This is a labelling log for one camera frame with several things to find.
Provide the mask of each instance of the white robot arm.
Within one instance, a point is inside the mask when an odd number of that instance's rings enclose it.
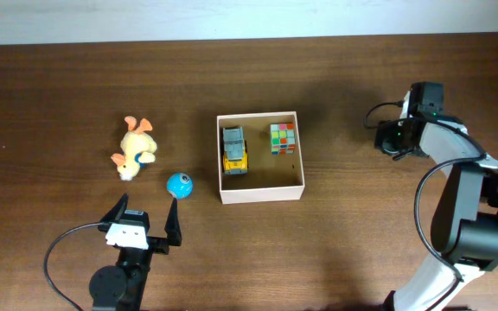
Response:
[[[403,108],[400,119],[380,123],[375,142],[393,160],[410,154],[429,156],[436,164],[476,158],[439,167],[448,181],[432,222],[431,240],[445,263],[429,254],[411,281],[392,291],[382,306],[386,311],[439,311],[498,264],[498,213],[478,211],[480,200],[498,208],[498,161],[478,147],[460,120],[444,116],[442,85],[413,84],[405,99],[393,104]],[[365,126],[371,128],[366,119]]]

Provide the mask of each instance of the white wall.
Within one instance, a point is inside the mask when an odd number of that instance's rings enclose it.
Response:
[[[498,0],[0,0],[0,44],[498,31]]]

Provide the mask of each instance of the stuffed toy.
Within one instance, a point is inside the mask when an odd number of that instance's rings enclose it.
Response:
[[[144,164],[155,161],[153,153],[156,151],[156,143],[151,136],[144,133],[153,130],[147,119],[143,118],[135,130],[137,120],[134,117],[125,117],[124,120],[128,124],[128,132],[120,142],[123,154],[114,154],[111,159],[117,164],[120,179],[131,181]]]

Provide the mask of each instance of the rubik's cube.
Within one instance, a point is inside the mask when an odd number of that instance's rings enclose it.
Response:
[[[270,145],[273,155],[292,154],[296,146],[293,124],[271,124]]]

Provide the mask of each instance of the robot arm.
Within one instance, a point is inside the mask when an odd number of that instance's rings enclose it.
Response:
[[[139,311],[153,254],[168,255],[169,246],[182,244],[177,200],[172,200],[164,230],[166,238],[148,237],[146,212],[126,209],[128,195],[100,221],[107,244],[120,249],[115,265],[105,266],[92,276],[90,295],[93,311]]]
[[[429,156],[439,164],[482,154],[461,135],[468,134],[462,122],[444,116],[442,85],[412,85],[402,107],[404,121],[380,124],[376,135],[376,148],[395,156],[393,160]],[[419,122],[409,121],[414,117]],[[429,254],[411,281],[387,297],[384,310],[441,310],[466,284],[498,265],[498,212],[478,211],[481,200],[498,208],[498,161],[485,154],[479,162],[441,169],[448,181],[432,221],[431,241],[463,279],[456,283],[455,272]]]

